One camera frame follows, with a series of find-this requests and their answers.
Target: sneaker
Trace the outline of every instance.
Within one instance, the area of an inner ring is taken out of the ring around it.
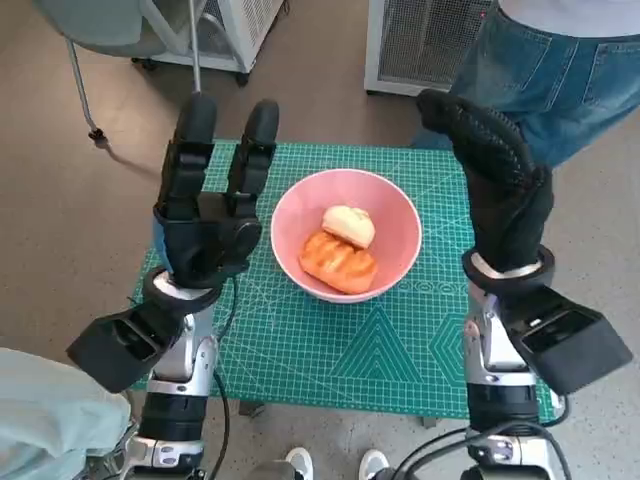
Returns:
[[[304,480],[313,480],[313,462],[311,455],[304,448],[294,448],[287,454],[285,460],[300,472]]]
[[[360,462],[358,480],[371,480],[376,476],[376,473],[385,468],[389,468],[389,461],[384,453],[378,450],[369,450]]]

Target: floor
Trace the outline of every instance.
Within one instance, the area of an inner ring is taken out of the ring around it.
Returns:
[[[203,73],[219,104],[216,134],[241,134],[253,104],[280,102],[282,141],[406,145],[417,127],[413,102],[362,89],[367,1],[292,1],[244,89],[229,74]],[[95,316],[125,307],[150,241],[150,205],[187,67],[151,74],[129,61],[81,52],[91,108],[114,155],[86,138],[64,42],[29,2],[0,0],[0,343],[65,361],[64,349]],[[555,176],[557,207],[545,243],[558,258],[555,286],[605,310],[640,354],[640,115],[606,134]],[[557,437],[575,478],[640,478],[640,364],[575,396]],[[206,463],[221,439],[212,402]],[[233,418],[221,478],[241,479],[294,445],[309,448],[319,479],[356,478],[362,453],[392,463],[436,432],[416,418],[272,406]],[[458,478],[470,462],[454,454],[423,478]]]

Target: green cutting mat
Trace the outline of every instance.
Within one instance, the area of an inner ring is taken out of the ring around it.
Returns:
[[[205,190],[226,189],[234,147],[217,142]],[[357,305],[333,305],[304,293],[280,270],[269,240],[271,213],[287,189],[311,173],[339,167],[369,170],[398,185],[420,212],[424,231],[409,274],[381,297]],[[466,417],[461,325],[467,283],[460,255],[472,243],[467,208],[464,175],[450,153],[279,145],[259,199],[264,233],[250,270],[241,276],[237,316],[222,345],[218,368],[228,395]],[[150,250],[141,275],[159,264]],[[135,299],[141,300],[140,282]],[[216,327],[230,305],[229,284],[216,304]],[[541,403],[550,413],[546,391]]]

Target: black glove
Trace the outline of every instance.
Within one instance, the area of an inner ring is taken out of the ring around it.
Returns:
[[[467,176],[480,256],[498,272],[536,263],[553,207],[551,170],[534,165],[504,115],[435,90],[423,90],[417,103],[424,128],[449,137]]]

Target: bowl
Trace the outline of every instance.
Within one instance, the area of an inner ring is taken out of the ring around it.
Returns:
[[[325,210],[348,205],[366,210],[376,228],[369,251],[378,263],[371,289],[357,295],[341,293],[304,272],[298,254],[320,230]],[[303,178],[280,199],[271,218],[271,248],[294,283],[332,303],[358,303],[377,297],[411,269],[422,245],[422,226],[409,197],[392,182],[364,170],[336,169]]]

